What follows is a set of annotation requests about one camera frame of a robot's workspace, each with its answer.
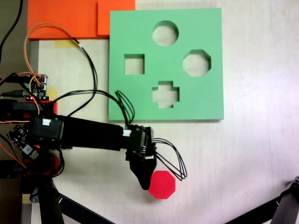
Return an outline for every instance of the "red octagon block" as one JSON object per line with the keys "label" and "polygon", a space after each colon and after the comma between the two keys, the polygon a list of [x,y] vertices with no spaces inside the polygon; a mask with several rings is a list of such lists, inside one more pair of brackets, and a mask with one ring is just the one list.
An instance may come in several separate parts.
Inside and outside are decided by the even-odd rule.
{"label": "red octagon block", "polygon": [[176,190],[176,180],[169,171],[155,171],[151,176],[149,193],[155,199],[167,199]]}

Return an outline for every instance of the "circuit board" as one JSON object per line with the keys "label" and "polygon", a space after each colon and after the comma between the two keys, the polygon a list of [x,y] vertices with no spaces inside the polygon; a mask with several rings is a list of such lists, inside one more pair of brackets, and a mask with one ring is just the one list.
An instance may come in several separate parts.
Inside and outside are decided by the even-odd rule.
{"label": "circuit board", "polygon": [[[49,100],[49,97],[47,97],[47,75],[41,75],[42,77],[38,77],[37,80],[41,82],[41,86],[36,83],[34,80],[31,83],[31,92],[33,95],[37,97],[38,100]],[[33,99],[31,97],[26,97],[27,101],[32,101]]]}
{"label": "circuit board", "polygon": [[9,132],[11,142],[14,143],[18,148],[22,150],[24,154],[29,156],[31,159],[35,159],[38,157],[38,152],[35,150],[35,147],[31,147],[27,142],[27,134],[26,131],[19,125],[14,127],[13,132]]}

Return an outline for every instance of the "orange block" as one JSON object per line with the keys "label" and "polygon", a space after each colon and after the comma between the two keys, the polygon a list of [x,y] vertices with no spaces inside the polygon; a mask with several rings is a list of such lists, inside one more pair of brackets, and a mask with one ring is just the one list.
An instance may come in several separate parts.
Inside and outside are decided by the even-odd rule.
{"label": "orange block", "polygon": [[[109,38],[110,11],[134,9],[135,0],[28,0],[27,31],[38,23],[52,22],[77,39]],[[69,36],[44,26],[34,30],[29,39],[63,40]]]}
{"label": "orange block", "polygon": [[[28,0],[27,31],[42,22],[66,28],[74,37],[97,38],[98,0]],[[31,40],[69,39],[62,30],[40,27],[31,33]]]}
{"label": "orange block", "polygon": [[135,10],[135,0],[99,0],[98,2],[98,36],[109,38],[110,11]]}

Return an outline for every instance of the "circular hole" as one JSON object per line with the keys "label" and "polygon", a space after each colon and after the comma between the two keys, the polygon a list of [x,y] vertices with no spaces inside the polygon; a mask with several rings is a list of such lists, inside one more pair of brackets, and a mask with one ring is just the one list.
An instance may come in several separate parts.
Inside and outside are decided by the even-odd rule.
{"label": "circular hole", "polygon": [[178,39],[178,27],[171,21],[161,21],[154,27],[153,40],[160,46],[171,46]]}

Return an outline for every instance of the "yellow tape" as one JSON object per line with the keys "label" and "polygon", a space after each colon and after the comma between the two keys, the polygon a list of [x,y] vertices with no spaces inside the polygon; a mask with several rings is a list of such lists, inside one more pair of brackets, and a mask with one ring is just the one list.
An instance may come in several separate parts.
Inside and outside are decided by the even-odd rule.
{"label": "yellow tape", "polygon": [[57,88],[56,87],[47,87],[47,96],[49,100],[54,100],[58,98]]}
{"label": "yellow tape", "polygon": [[73,40],[55,40],[55,48],[78,48],[79,46]]}

